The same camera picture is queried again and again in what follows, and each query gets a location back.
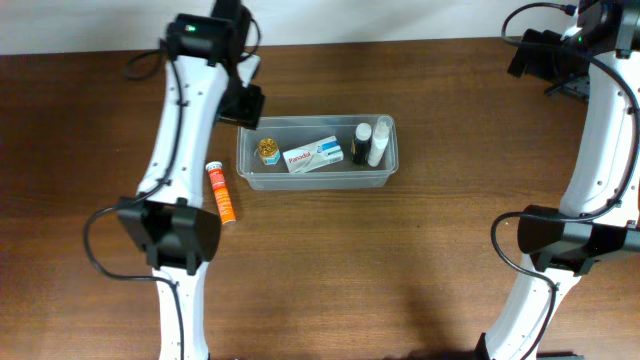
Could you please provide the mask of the small gold-lid jar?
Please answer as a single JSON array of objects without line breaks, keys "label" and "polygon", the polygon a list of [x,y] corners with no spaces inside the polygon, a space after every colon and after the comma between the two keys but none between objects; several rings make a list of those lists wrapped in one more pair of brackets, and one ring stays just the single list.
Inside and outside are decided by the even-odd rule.
[{"label": "small gold-lid jar", "polygon": [[264,165],[276,165],[280,159],[280,150],[276,141],[272,138],[264,138],[258,143],[258,153]]}]

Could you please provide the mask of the orange effervescent tablet tube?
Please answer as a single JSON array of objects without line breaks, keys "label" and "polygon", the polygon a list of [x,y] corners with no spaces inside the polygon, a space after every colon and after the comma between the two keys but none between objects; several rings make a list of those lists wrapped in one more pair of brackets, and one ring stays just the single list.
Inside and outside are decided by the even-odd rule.
[{"label": "orange effervescent tablet tube", "polygon": [[223,165],[219,161],[212,161],[205,165],[214,192],[218,214],[223,224],[236,221],[235,211],[224,177]]}]

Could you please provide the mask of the white Panadol medicine box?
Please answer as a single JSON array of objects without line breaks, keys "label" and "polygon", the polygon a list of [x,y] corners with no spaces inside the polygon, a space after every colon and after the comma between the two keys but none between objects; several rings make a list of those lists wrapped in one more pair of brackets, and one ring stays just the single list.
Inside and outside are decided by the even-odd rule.
[{"label": "white Panadol medicine box", "polygon": [[335,136],[318,140],[283,153],[290,173],[307,173],[344,159],[344,153]]}]

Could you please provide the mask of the black bottle with white cap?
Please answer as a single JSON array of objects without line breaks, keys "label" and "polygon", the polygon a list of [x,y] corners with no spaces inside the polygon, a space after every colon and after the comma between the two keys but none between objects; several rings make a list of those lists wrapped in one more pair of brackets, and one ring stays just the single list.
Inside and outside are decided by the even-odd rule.
[{"label": "black bottle with white cap", "polygon": [[371,146],[372,127],[368,123],[360,123],[352,138],[351,152],[352,162],[356,165],[364,165]]}]

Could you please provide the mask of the white squeeze tube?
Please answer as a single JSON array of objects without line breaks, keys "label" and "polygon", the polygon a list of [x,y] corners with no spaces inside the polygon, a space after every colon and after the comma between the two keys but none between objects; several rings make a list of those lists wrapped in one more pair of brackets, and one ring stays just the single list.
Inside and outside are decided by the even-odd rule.
[{"label": "white squeeze tube", "polygon": [[371,137],[371,146],[367,158],[367,163],[371,167],[377,167],[384,155],[389,143],[393,119],[390,116],[378,118]]}]

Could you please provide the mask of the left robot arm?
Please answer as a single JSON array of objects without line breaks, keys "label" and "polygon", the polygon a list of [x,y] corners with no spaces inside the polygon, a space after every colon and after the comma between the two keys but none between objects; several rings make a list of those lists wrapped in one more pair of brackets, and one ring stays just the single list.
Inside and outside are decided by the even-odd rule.
[{"label": "left robot arm", "polygon": [[245,44],[256,27],[239,0],[208,16],[179,14],[160,51],[166,89],[149,166],[117,216],[151,268],[160,304],[163,359],[207,359],[204,284],[222,222],[203,208],[205,158],[218,122],[256,129],[265,97],[252,80],[260,59]]}]

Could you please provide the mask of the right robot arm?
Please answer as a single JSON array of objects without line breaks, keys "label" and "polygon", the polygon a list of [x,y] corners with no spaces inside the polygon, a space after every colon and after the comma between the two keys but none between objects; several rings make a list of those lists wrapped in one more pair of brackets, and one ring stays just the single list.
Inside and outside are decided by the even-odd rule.
[{"label": "right robot arm", "polygon": [[534,359],[557,308],[601,261],[639,252],[639,4],[555,4],[570,16],[564,33],[528,29],[508,72],[550,82],[546,94],[587,103],[579,154],[559,208],[529,205],[498,216],[518,221],[521,261],[497,321],[482,334],[476,359]]}]

